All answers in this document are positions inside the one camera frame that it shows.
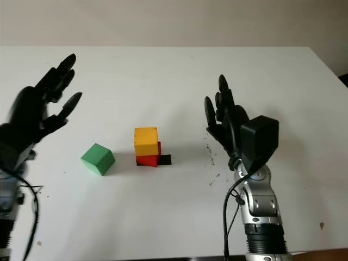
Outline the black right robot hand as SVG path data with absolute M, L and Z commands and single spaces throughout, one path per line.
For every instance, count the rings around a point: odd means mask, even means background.
M 245 109 L 234 103 L 231 89 L 224 75 L 219 76 L 219 92 L 215 94 L 215 104 L 207 96 L 204 109 L 207 132 L 218 141 L 229 156 L 228 166 L 234 171 L 241 162 L 240 127 L 249 118 Z

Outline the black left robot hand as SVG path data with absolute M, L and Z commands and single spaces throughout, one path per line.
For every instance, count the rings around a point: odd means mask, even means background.
M 74 78 L 76 55 L 70 54 L 58 67 L 53 67 L 35 86 L 20 91 L 10 110 L 8 123 L 19 131 L 27 146 L 41 141 L 45 136 L 67 124 L 67 117 L 77 106 L 82 93 L 72 95 L 57 115 L 48 116 L 49 103 L 57 103 Z

